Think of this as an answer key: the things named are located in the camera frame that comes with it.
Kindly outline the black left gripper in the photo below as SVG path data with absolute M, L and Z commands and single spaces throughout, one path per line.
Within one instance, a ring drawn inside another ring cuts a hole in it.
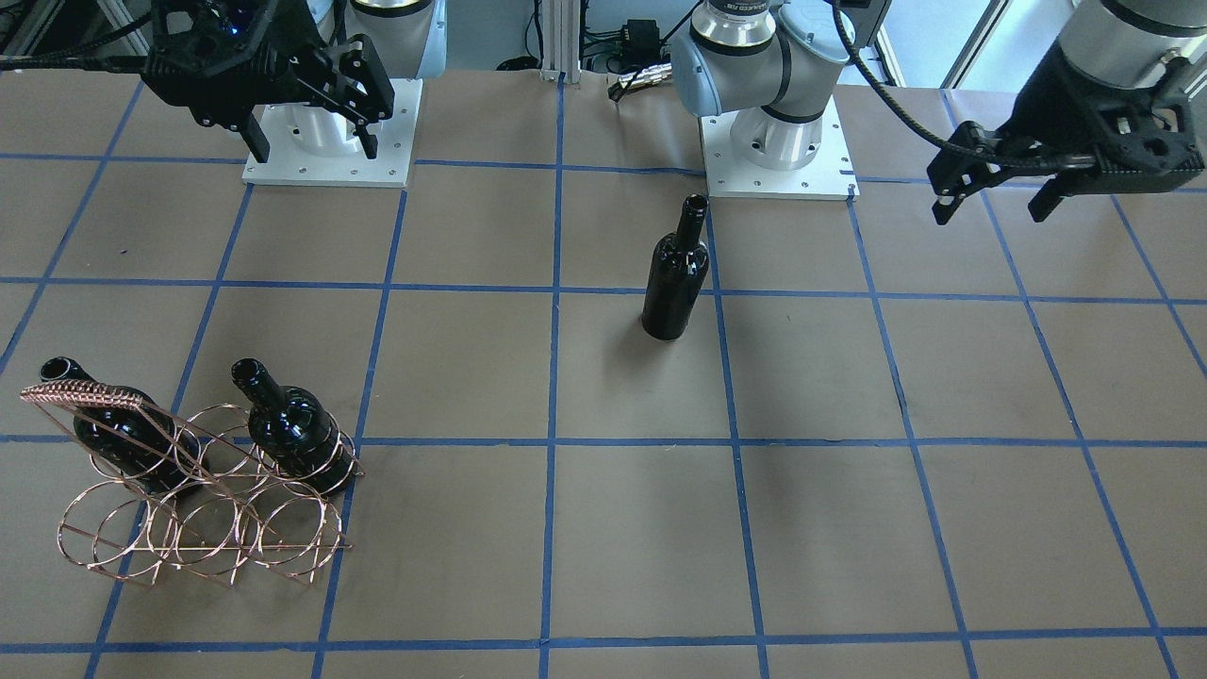
M 1189 66 L 1174 58 L 1149 89 L 1123 90 L 1077 72 L 1049 48 L 1018 92 L 1009 119 L 993 130 L 962 122 L 949 141 L 974 157 L 941 150 L 931 162 L 937 224 L 967 197 L 1019 176 L 1045 176 L 1030 216 L 1043 223 L 1069 197 L 1174 191 L 1205 172 L 1190 100 L 1166 90 Z

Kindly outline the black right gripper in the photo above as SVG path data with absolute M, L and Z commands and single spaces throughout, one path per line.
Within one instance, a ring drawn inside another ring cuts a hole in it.
M 323 39 L 307 1 L 152 1 L 142 82 L 203 127 L 247 142 L 255 163 L 272 152 L 258 105 L 301 104 L 351 122 L 367 159 L 368 129 L 392 115 L 395 90 L 365 34 Z

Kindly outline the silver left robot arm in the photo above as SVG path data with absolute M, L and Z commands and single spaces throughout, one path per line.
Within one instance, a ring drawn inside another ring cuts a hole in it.
M 858 63 L 853 27 L 836 1 L 705 1 L 671 48 L 675 87 L 698 117 L 736 112 L 734 135 L 754 166 L 795 171 L 812 159 L 820 117 L 841 70 Z M 1067 197 L 1174 191 L 1205 172 L 1185 84 L 1205 43 L 1202 1 L 1083 1 L 1018 92 L 1009 119 L 973 121 L 935 146 L 927 166 L 935 222 L 967 197 L 1018 176 L 1042 176 L 1030 201 L 1044 221 Z

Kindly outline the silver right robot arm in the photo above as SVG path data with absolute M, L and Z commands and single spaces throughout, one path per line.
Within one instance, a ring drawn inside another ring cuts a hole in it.
M 154 1 L 141 78 L 203 127 L 272 158 L 256 109 L 288 121 L 310 157 L 377 160 L 395 83 L 447 66 L 443 1 Z

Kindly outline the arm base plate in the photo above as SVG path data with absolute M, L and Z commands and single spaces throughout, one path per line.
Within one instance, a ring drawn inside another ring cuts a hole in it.
M 393 78 L 391 84 L 393 113 L 368 127 L 378 141 L 375 158 L 365 156 L 344 117 L 301 104 L 269 105 L 260 116 L 269 159 L 260 163 L 250 156 L 241 180 L 246 185 L 404 189 L 425 81 Z
M 849 201 L 861 197 L 836 103 L 791 124 L 762 109 L 700 119 L 711 197 Z

